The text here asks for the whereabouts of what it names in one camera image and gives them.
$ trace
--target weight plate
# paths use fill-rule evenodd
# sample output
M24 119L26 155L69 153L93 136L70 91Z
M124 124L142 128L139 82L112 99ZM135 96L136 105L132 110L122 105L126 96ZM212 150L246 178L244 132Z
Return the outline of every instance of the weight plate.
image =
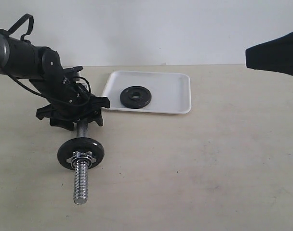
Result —
M147 106L152 99L151 92L141 86L132 86L122 91L121 103L127 108L139 109Z
M59 148L57 154L59 163L67 169L74 170L71 164L67 162L67 159L71 158L75 151L93 153L92 156L96 158L96 162L93 163L89 169L99 165L105 155L104 148L100 142L87 137L78 137L66 141Z

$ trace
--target plastic tray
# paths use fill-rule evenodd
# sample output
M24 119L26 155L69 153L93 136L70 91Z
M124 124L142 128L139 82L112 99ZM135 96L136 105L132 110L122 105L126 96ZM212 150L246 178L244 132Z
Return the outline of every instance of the plastic tray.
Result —
M140 109L123 106L120 94L130 86L149 89L151 102ZM191 109L190 78L179 73L115 71L111 73L102 96L110 99L110 108L105 110L186 114Z

